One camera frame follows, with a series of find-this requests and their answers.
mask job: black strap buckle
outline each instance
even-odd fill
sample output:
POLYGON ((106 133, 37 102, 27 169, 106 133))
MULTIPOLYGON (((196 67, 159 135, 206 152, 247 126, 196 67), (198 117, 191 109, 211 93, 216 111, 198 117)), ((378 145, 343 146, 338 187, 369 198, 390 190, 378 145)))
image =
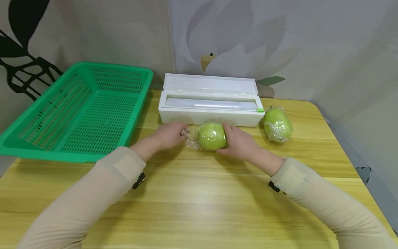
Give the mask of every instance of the black strap buckle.
POLYGON ((272 188, 275 192, 279 193, 281 190, 275 186, 275 184, 272 181, 269 181, 268 186, 272 188))
POLYGON ((144 179, 145 179, 145 174, 144 172, 142 172, 138 177, 137 181, 135 182, 135 184, 133 184, 133 189, 138 188, 138 186, 144 181, 144 179))

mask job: black leaf painting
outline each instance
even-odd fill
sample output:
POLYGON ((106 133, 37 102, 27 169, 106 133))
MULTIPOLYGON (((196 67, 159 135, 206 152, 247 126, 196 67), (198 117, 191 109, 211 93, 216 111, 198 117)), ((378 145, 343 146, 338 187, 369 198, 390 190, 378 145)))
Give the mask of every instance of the black leaf painting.
POLYGON ((55 65, 41 57, 32 56, 28 51, 29 40, 42 19, 48 4, 49 0, 11 0, 8 6, 8 21, 17 40, 13 40, 0 30, 0 65, 6 68, 7 84, 14 92, 26 94, 32 100, 36 100, 42 94, 39 89, 43 91, 62 74, 62 71, 55 65), (2 60, 2 58, 15 57, 28 57, 30 61, 13 66, 2 60), (35 72, 29 70, 34 66, 39 66, 40 69, 35 72), (18 76, 21 73, 27 75, 28 79, 22 79, 18 76))
POLYGON ((0 36, 0 57, 22 57, 27 51, 8 37, 0 36))
POLYGON ((50 0, 11 0, 8 20, 11 30, 23 48, 27 50, 30 38, 43 17, 50 0))

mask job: white flower painting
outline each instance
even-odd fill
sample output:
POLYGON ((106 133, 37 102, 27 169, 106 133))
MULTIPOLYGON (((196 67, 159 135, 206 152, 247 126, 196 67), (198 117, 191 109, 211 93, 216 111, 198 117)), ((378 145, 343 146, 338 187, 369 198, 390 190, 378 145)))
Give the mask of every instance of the white flower painting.
POLYGON ((214 0, 206 2, 192 15, 182 39, 189 50, 181 53, 184 73, 254 78, 259 95, 273 98, 270 85, 284 80, 275 73, 300 51, 277 51, 285 28, 285 15, 253 26, 249 0, 233 0, 221 11, 214 0))

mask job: beige sleeve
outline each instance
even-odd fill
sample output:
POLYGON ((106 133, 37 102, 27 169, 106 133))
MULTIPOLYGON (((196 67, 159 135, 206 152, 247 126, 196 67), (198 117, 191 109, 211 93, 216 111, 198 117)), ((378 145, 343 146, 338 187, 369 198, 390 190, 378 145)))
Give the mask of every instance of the beige sleeve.
POLYGON ((374 214, 296 159, 286 158, 271 181, 329 227, 340 249, 397 248, 374 214))
POLYGON ((17 248, 80 248, 89 228, 131 189, 145 165, 135 152, 118 147, 51 203, 17 248))

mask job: hand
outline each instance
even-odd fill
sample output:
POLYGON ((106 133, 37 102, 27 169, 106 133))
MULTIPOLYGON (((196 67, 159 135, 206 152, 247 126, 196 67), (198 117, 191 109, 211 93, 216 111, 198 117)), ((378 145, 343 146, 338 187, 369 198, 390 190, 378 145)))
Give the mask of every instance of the hand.
POLYGON ((218 154, 228 155, 243 161, 250 161, 253 155, 260 150, 253 137, 234 125, 223 123, 228 148, 217 150, 218 154))
POLYGON ((275 175, 282 167, 284 159, 258 146, 249 133, 234 125, 223 123, 222 126, 228 141, 228 148, 217 150, 218 154, 249 162, 269 176, 275 175))
POLYGON ((147 162, 156 152, 171 149, 182 143, 185 136, 180 136, 180 133, 186 127, 186 124, 176 122, 163 124, 151 136, 130 146, 130 149, 135 151, 144 162, 147 162))
POLYGON ((171 149, 185 140, 181 131, 187 127, 187 124, 177 122, 163 124, 150 137, 159 143, 160 150, 171 149))

